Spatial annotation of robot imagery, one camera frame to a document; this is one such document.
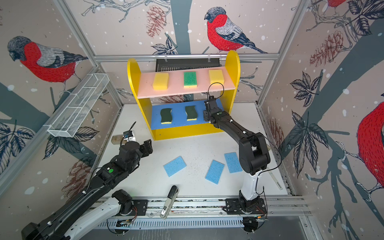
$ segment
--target wire basket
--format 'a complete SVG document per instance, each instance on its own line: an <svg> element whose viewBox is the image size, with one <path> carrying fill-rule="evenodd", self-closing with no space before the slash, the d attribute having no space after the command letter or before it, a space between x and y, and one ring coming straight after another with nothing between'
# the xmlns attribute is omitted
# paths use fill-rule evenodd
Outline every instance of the wire basket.
<svg viewBox="0 0 384 240"><path fill-rule="evenodd" d="M54 137L73 137L89 111L109 83L107 74L94 73L87 75L84 86L75 95L68 106L56 118L48 129Z"/></svg>

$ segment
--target bullfinch illustration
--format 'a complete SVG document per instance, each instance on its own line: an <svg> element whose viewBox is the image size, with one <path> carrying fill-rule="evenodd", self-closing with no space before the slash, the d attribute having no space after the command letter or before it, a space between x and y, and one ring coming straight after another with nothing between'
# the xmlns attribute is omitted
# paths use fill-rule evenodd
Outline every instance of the bullfinch illustration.
<svg viewBox="0 0 384 240"><path fill-rule="evenodd" d="M341 144L344 154L360 159L376 178L377 184L371 190L356 182L367 192L368 198L365 201L371 202L372 192L384 188L384 102L363 118L358 127L357 138L358 154L345 151L343 143L337 143Z"/></svg>
<svg viewBox="0 0 384 240"><path fill-rule="evenodd" d="M218 52L251 48L260 53L266 53L258 49L227 16L224 8L213 7L204 17L207 20L208 39L218 48Z"/></svg>
<svg viewBox="0 0 384 240"><path fill-rule="evenodd" d="M63 51L60 48L46 47L32 42L24 36L17 36L8 42L8 51L13 61L17 59L41 80L51 83L63 83L75 74L77 65L88 59L79 54Z"/></svg>

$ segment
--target sponge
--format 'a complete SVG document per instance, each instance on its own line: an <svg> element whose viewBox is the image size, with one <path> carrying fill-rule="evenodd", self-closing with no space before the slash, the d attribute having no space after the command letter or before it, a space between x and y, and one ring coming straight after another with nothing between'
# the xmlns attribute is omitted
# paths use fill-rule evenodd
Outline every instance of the sponge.
<svg viewBox="0 0 384 240"><path fill-rule="evenodd" d="M243 169L241 168L239 159L237 158L237 155L235 152L226 153L224 154L224 157L225 157L225 161L227 162L229 173L243 171Z"/></svg>
<svg viewBox="0 0 384 240"><path fill-rule="evenodd" d="M166 170L168 177L174 175L181 169L185 168L187 165L185 164L184 160L181 156L177 157L176 159L170 161L166 165L164 165L164 169Z"/></svg>
<svg viewBox="0 0 384 240"><path fill-rule="evenodd" d="M224 76L223 71L221 69L211 69L209 72L209 78L212 83L221 83L224 85Z"/></svg>
<svg viewBox="0 0 384 240"><path fill-rule="evenodd" d="M153 90L167 90L168 89L169 73L155 73L155 80L153 81Z"/></svg>
<svg viewBox="0 0 384 240"><path fill-rule="evenodd" d="M172 123L172 108L163 108L160 110L161 124Z"/></svg>
<svg viewBox="0 0 384 240"><path fill-rule="evenodd" d="M184 88L197 87L196 72L184 72Z"/></svg>
<svg viewBox="0 0 384 240"><path fill-rule="evenodd" d="M205 179L211 181L212 183L218 184L223 169L224 164L213 160L211 166L209 167L208 173L205 176Z"/></svg>
<svg viewBox="0 0 384 240"><path fill-rule="evenodd" d="M197 120L197 112L195 106L186 106L185 112L187 113L187 121Z"/></svg>

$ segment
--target yellow sponge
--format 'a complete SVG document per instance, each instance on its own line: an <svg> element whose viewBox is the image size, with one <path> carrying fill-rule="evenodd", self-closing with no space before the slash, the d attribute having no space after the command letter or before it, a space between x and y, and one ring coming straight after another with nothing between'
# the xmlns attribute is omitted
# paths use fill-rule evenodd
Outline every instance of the yellow sponge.
<svg viewBox="0 0 384 240"><path fill-rule="evenodd" d="M168 89L169 73L156 73L155 80L153 81L153 90L167 90Z"/></svg>
<svg viewBox="0 0 384 240"><path fill-rule="evenodd" d="M224 76L223 71L221 69L211 69L209 70L209 78L212 83L221 83L224 85Z"/></svg>

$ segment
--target bird head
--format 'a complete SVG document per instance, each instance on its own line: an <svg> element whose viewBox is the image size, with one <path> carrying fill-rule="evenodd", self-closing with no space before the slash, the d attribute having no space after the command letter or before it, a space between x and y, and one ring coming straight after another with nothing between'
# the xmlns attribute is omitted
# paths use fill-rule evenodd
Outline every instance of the bird head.
<svg viewBox="0 0 384 240"><path fill-rule="evenodd" d="M213 7L207 11L207 14L204 17L204 20L208 20L209 23L212 23L214 19L220 14L226 15L227 13L222 7Z"/></svg>
<svg viewBox="0 0 384 240"><path fill-rule="evenodd" d="M17 36L11 39L8 42L8 51L12 60L15 61L17 59L20 59L22 61L25 61L26 57L24 54L24 47L30 42L32 41L24 36Z"/></svg>

